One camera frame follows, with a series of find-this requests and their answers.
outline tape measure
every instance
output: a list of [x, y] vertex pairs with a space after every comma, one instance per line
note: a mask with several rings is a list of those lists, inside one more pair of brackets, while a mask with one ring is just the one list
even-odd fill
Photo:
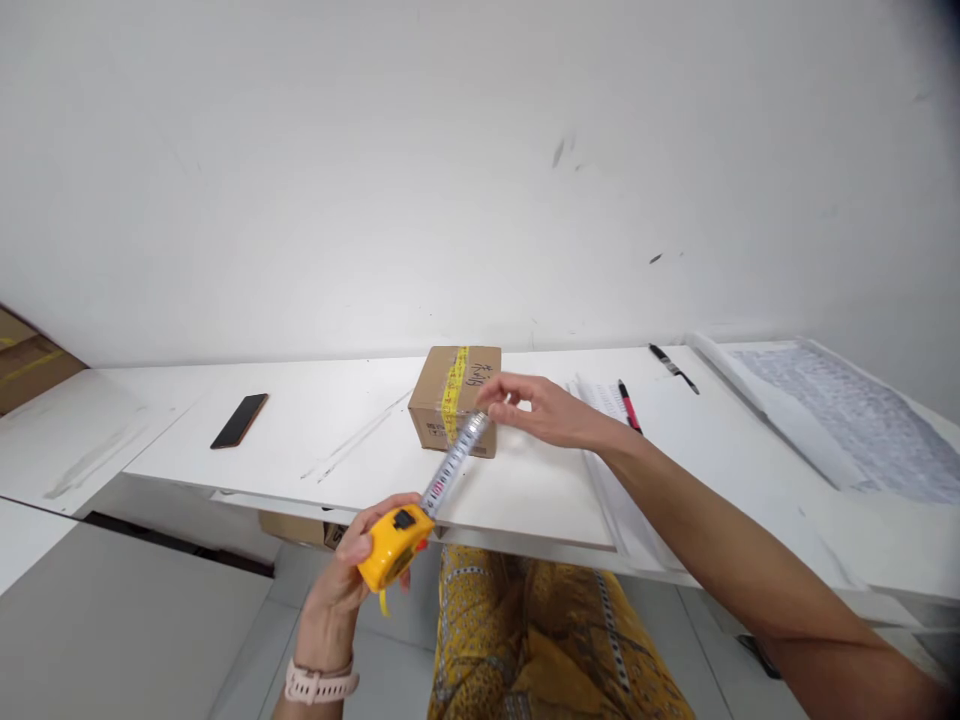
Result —
[[[427, 486], [420, 504], [391, 510], [371, 528], [373, 551], [357, 569], [372, 592], [382, 593], [386, 590], [410, 566], [417, 553], [427, 547], [427, 536], [436, 527], [437, 512], [443, 498], [489, 422], [490, 418], [480, 410], [470, 415]], [[380, 597], [380, 607], [385, 607], [383, 595]]]

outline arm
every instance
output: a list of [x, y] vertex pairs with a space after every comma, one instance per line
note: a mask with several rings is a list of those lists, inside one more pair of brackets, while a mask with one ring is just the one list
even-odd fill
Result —
[[[532, 411], [516, 407], [521, 399]], [[943, 689], [775, 537], [628, 426], [546, 378], [501, 374], [477, 404], [489, 404], [498, 423], [596, 452], [690, 574], [763, 644], [811, 716], [923, 717], [944, 709]]]
[[[346, 675], [353, 659], [353, 634], [357, 628], [360, 603], [370, 594], [357, 565], [370, 555], [373, 545], [367, 531], [389, 510], [420, 502], [418, 493], [394, 495], [359, 513], [350, 523], [334, 559], [317, 579], [300, 613], [300, 629], [293, 662], [297, 667]], [[410, 572], [400, 576], [400, 587], [410, 587]], [[305, 705], [290, 702], [280, 693], [273, 720], [339, 720], [343, 701]]]

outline wristwatch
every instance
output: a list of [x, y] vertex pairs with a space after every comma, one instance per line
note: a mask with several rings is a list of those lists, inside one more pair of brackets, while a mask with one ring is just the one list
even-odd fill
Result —
[[290, 702], [305, 705], [343, 700], [353, 695], [360, 683], [360, 676], [352, 673], [352, 670], [353, 658], [342, 670], [328, 673], [297, 667], [293, 658], [290, 658], [283, 696]]

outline yellow patterned skirt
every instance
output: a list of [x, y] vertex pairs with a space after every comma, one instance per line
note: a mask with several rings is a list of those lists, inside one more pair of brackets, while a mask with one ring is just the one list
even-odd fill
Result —
[[612, 573], [447, 545], [429, 717], [694, 715]]

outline smartphone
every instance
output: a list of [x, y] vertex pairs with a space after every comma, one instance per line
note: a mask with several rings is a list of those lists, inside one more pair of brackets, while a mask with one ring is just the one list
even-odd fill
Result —
[[210, 449], [219, 450], [220, 448], [239, 445], [268, 397], [270, 396], [266, 393], [247, 395], [233, 412], [233, 415], [230, 416], [230, 419], [227, 420], [227, 424], [223, 426], [223, 430], [217, 435], [217, 439], [213, 441]]

